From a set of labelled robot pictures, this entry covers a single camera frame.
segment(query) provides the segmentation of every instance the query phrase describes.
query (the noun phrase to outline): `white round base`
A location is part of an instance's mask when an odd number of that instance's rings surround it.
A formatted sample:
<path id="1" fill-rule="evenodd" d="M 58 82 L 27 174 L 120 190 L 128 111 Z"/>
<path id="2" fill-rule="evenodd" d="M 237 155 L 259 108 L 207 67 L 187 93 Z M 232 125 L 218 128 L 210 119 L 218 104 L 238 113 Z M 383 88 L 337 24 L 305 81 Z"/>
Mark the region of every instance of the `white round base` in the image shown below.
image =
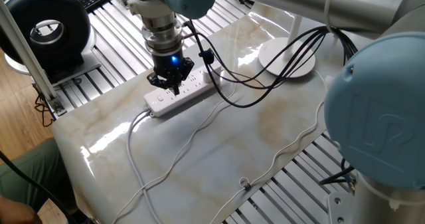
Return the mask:
<path id="1" fill-rule="evenodd" d="M 296 52 L 301 46 L 301 41 L 297 41 L 293 45 L 293 51 Z M 267 64 L 272 61 L 272 59 L 280 52 L 282 51 L 286 45 L 288 45 L 288 38 L 276 38 L 269 40 L 265 42 L 258 54 L 258 59 L 260 60 L 260 63 L 263 67 L 266 67 Z M 310 59 L 308 59 L 313 54 L 312 50 L 308 50 L 307 54 L 304 56 L 304 58 L 301 60 L 301 62 L 297 65 L 299 67 L 301 64 L 305 62 L 305 64 L 299 68 L 297 71 L 295 71 L 292 75 L 288 76 L 288 78 L 298 78 L 301 76 L 304 76 L 308 74 L 310 71 L 313 70 L 314 65 L 316 63 L 316 58 L 313 55 Z M 267 68 L 267 71 L 279 76 L 279 74 L 283 71 L 283 69 L 288 65 L 288 62 L 290 59 L 285 60 L 284 59 L 285 53 L 283 53 L 281 56 L 279 56 L 273 63 Z"/>

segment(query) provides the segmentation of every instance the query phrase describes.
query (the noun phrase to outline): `power strip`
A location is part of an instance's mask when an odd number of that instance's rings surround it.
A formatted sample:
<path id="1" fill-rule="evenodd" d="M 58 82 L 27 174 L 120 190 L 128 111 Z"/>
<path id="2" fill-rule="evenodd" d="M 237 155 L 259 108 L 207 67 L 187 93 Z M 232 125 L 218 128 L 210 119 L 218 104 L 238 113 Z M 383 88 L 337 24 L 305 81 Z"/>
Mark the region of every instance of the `power strip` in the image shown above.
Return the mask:
<path id="1" fill-rule="evenodd" d="M 215 62 L 211 66 L 217 73 L 221 73 L 220 63 Z M 212 75 L 219 83 L 220 77 L 214 73 Z M 157 88 L 146 94 L 144 98 L 146 104 L 151 108 L 153 116 L 161 117 L 212 88 L 214 88 L 214 84 L 207 69 L 201 67 L 192 71 L 187 79 L 181 83 L 179 95 L 175 96 L 170 90 Z"/>

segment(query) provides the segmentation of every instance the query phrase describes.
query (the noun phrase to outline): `white cable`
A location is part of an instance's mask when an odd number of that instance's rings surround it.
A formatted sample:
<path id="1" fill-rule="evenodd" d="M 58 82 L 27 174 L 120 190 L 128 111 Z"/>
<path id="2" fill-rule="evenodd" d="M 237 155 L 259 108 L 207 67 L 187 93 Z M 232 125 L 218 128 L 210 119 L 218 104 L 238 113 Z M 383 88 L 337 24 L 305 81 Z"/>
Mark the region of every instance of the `white cable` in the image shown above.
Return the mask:
<path id="1" fill-rule="evenodd" d="M 319 75 L 319 77 L 320 77 L 320 79 L 322 79 L 322 81 L 323 81 L 323 83 L 324 83 L 324 85 L 325 85 L 325 89 L 326 89 L 326 93 L 327 93 L 327 85 L 326 85 L 326 81 L 325 81 L 325 79 L 320 75 L 320 73 L 317 71 L 317 70 L 314 70 L 318 75 Z M 217 212 L 217 214 L 214 216 L 214 218 L 212 219 L 212 221 L 210 222 L 210 224 L 213 224 L 213 222 L 215 221 L 215 219 L 218 217 L 218 215 L 221 213 L 221 211 L 231 202 L 231 201 L 233 201 L 233 199 L 234 198 L 236 198 L 236 196 L 239 194 L 239 193 L 241 193 L 241 192 L 243 192 L 244 190 L 245 190 L 245 188 L 244 188 L 244 185 L 242 184 L 242 181 L 243 180 L 245 180 L 248 184 L 250 184 L 250 186 L 252 187 L 257 181 L 259 181 L 260 179 L 262 179 L 264 176 L 266 176 L 267 174 L 269 174 L 270 172 L 271 172 L 271 170 L 273 169 L 273 167 L 274 167 L 274 163 L 276 162 L 276 159 L 278 158 L 278 156 L 279 155 L 281 155 L 282 154 L 282 152 L 283 151 L 285 151 L 286 149 L 288 149 L 288 148 L 290 148 L 291 146 L 293 146 L 294 144 L 296 144 L 297 142 L 298 142 L 298 140 L 301 138 L 301 137 L 304 137 L 305 135 L 307 135 L 307 134 L 309 134 L 309 133 L 311 133 L 312 131 L 314 131 L 316 128 L 317 128 L 317 124 L 318 124 L 318 119 L 319 119 L 319 110 L 320 110 L 320 108 L 323 106 L 323 104 L 325 103 L 325 101 L 324 101 L 325 99 L 323 99 L 321 102 L 320 102 L 320 104 L 319 104 L 319 106 L 317 107 L 317 110 L 316 110 L 316 115 L 315 115 L 315 123 L 314 123 L 314 125 L 313 126 L 311 126 L 310 128 L 308 128 L 308 129 L 306 129 L 306 130 L 304 130 L 304 131 L 302 131 L 299 135 L 298 135 L 298 137 L 296 138 L 296 140 L 294 141 L 294 142 L 292 142 L 290 145 L 288 145 L 288 146 L 286 146 L 286 147 L 284 147 L 284 148 L 282 148 L 281 150 L 279 150 L 277 153 L 276 153 L 276 155 L 273 157 L 273 162 L 272 162 L 272 165 L 270 166 L 270 168 L 263 174 L 263 175 L 261 175 L 259 178 L 257 178 L 257 179 L 255 179 L 252 183 L 250 183 L 249 181 L 248 181 L 248 178 L 246 178 L 246 177 L 243 177 L 243 178 L 241 178 L 240 180 L 239 180 L 239 185 L 240 186 L 242 186 L 243 188 L 241 189 L 241 190 L 239 190 L 236 194 L 234 194 L 233 195 L 233 197 L 232 198 L 230 198 L 230 200 L 228 200 L 221 208 L 220 208 L 220 210 L 218 210 L 218 212 Z"/>
<path id="2" fill-rule="evenodd" d="M 228 98 L 230 98 L 230 97 L 232 97 L 233 96 L 233 94 L 236 92 L 236 85 L 234 86 L 234 89 L 233 89 L 233 92 L 232 92 L 232 94 L 228 97 Z M 116 215 L 116 217 L 115 217 L 115 219 L 112 221 L 112 224 L 116 224 L 116 222 L 117 222 L 117 220 L 120 218 L 120 215 L 121 215 L 121 213 L 124 211 L 124 209 L 125 208 L 127 208 L 128 207 L 128 205 L 135 199 L 135 197 L 137 197 L 137 195 L 140 193 L 140 192 L 144 192 L 144 190 L 146 190 L 147 189 L 147 187 L 148 186 L 150 186 L 151 184 L 153 184 L 153 183 L 155 183 L 155 184 L 157 184 L 156 182 L 157 181 L 159 181 L 159 182 L 162 182 L 162 181 L 164 181 L 165 180 L 165 178 L 167 178 L 168 177 L 168 175 L 171 173 L 171 171 L 173 170 L 173 168 L 174 168 L 174 166 L 175 166 L 175 164 L 176 164 L 176 162 L 177 162 L 177 160 L 179 159 L 179 156 L 180 156 L 180 154 L 183 152 L 183 150 L 191 143 L 191 141 L 192 141 L 192 139 L 193 139 L 193 137 L 195 137 L 195 134 L 202 128 L 202 126 L 208 121 L 208 119 L 214 114 L 214 111 L 218 108 L 218 106 L 220 105 L 220 104 L 222 104 L 224 102 L 224 100 L 222 100 L 221 102 L 219 102 L 215 107 L 214 107 L 214 109 L 210 112 L 210 114 L 208 115 L 208 117 L 204 120 L 204 122 L 202 122 L 202 124 L 201 125 L 199 125 L 199 127 L 195 130 L 195 132 L 193 132 L 193 134 L 192 134 L 192 136 L 189 138 L 189 141 L 187 141 L 187 143 L 180 149 L 180 151 L 179 151 L 179 153 L 175 156 L 175 158 L 174 158 L 174 161 L 173 161 L 173 163 L 171 164 L 171 167 L 169 168 L 169 170 L 164 174 L 164 175 L 162 175 L 161 177 L 158 177 L 157 179 L 154 179 L 153 181 L 150 181 L 148 184 L 146 184 L 146 185 L 144 185 L 143 187 L 141 187 L 141 189 L 139 189 L 139 191 L 137 191 L 135 194 L 134 194 L 134 196 L 127 202 L 127 204 L 126 205 L 124 205 L 124 207 L 121 209 L 121 211 Z"/>
<path id="3" fill-rule="evenodd" d="M 331 2 L 332 0 L 326 0 L 325 2 L 325 22 L 326 22 L 326 28 L 330 33 L 333 33 L 332 31 L 332 24 L 331 24 L 331 18 L 329 17 L 329 10 L 331 8 Z"/>
<path id="4" fill-rule="evenodd" d="M 130 127 L 128 128 L 128 131 L 127 131 L 127 138 L 126 138 L 128 160 L 130 161 L 131 167 L 133 168 L 134 174 L 136 175 L 137 180 L 139 181 L 139 184 L 140 184 L 141 187 L 143 187 L 145 184 L 143 183 L 143 179 L 141 178 L 141 174 L 140 174 L 139 169 L 137 168 L 136 164 L 134 163 L 134 159 L 133 159 L 133 156 L 132 156 L 131 150 L 130 150 L 130 139 L 131 139 L 131 134 L 133 133 L 133 130 L 134 130 L 135 126 L 140 121 L 142 121 L 143 119 L 145 119 L 146 117 L 148 117 L 150 115 L 151 115 L 150 110 L 144 110 L 143 112 L 141 112 L 140 114 L 138 114 L 133 119 L 133 121 L 131 121 Z M 151 212 L 152 217 L 154 218 L 155 222 L 157 224 L 162 224 L 162 222 L 159 220 L 159 218 L 158 218 L 155 210 L 153 209 L 152 202 L 151 202 L 149 196 L 147 195 L 146 189 L 143 190 L 143 194 L 145 195 L 147 206 L 148 206 L 149 211 Z"/>

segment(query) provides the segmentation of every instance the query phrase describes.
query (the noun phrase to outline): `person's leg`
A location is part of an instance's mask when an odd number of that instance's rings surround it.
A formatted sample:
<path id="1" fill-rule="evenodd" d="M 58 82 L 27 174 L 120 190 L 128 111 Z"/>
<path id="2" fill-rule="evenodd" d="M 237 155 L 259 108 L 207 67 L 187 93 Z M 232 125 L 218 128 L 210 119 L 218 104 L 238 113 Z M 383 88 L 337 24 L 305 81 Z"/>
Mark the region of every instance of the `person's leg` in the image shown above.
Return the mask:
<path id="1" fill-rule="evenodd" d="M 53 138 L 13 160 L 13 163 L 26 175 L 47 188 L 68 211 L 77 210 L 74 192 Z M 12 201 L 27 204 L 36 212 L 47 200 L 47 196 L 42 191 L 27 183 L 5 164 L 0 166 L 0 195 Z"/>

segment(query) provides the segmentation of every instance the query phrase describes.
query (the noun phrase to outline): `white marble surface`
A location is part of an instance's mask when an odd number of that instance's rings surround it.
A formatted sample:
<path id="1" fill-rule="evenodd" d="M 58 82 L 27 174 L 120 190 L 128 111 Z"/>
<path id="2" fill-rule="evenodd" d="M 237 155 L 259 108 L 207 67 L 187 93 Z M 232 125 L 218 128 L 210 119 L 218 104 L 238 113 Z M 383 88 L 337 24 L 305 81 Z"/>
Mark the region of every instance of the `white marble surface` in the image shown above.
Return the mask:
<path id="1" fill-rule="evenodd" d="M 254 11 L 211 37 L 229 66 L 252 76 L 261 69 L 258 51 L 263 42 L 286 37 L 291 15 L 256 5 Z M 301 31 L 318 26 L 305 20 Z M 362 44 L 364 39 L 357 39 Z M 342 68 L 339 47 L 329 60 L 332 38 L 326 39 L 317 54 L 316 69 L 326 77 Z M 197 66 L 202 64 L 196 46 L 185 51 Z M 131 119 L 144 107 L 143 96 L 154 87 L 143 73 L 60 118 L 54 124 L 54 136 L 63 155 L 79 207 L 101 223 L 111 223 L 117 212 L 140 188 L 126 155 L 126 131 Z M 271 83 L 273 76 L 263 74 L 259 80 Z M 225 94 L 233 85 L 225 84 Z M 238 86 L 232 98 L 246 104 L 262 92 Z M 312 126 L 315 110 L 323 99 L 323 83 L 314 72 L 288 81 L 267 99 L 249 109 L 225 108 L 214 115 L 211 124 L 194 138 L 190 149 L 167 180 L 149 195 L 164 224 L 210 223 L 220 207 L 239 189 L 241 177 L 256 179 L 269 167 L 274 154 L 293 142 L 298 134 Z M 131 149 L 145 182 L 163 175 L 177 152 L 186 144 L 196 127 L 220 101 L 213 91 L 162 118 L 147 118 L 135 129 Z M 219 110 L 226 107 L 222 104 Z M 280 156 L 270 179 L 303 148 L 325 130 L 321 115 L 318 129 L 302 139 L 290 153 Z M 249 193 L 237 197 L 219 216 L 228 217 L 264 182 Z M 133 211 L 118 223 L 154 223 L 147 204 L 138 199 Z"/>

